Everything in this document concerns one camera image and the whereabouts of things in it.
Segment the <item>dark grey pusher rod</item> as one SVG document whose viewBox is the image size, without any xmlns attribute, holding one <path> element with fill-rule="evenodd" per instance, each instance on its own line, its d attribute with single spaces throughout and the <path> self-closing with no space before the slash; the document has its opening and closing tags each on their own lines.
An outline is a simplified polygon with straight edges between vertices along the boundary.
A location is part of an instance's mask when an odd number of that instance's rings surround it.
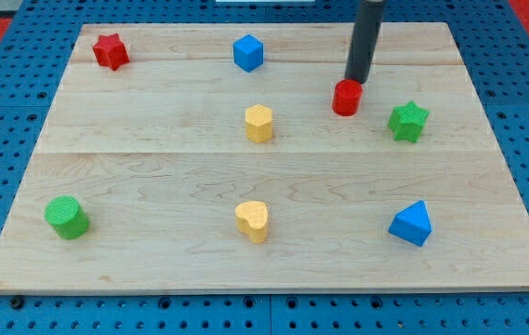
<svg viewBox="0 0 529 335">
<path fill-rule="evenodd" d="M 344 74 L 346 79 L 360 84 L 367 81 L 385 6 L 385 0 L 359 1 Z"/>
</svg>

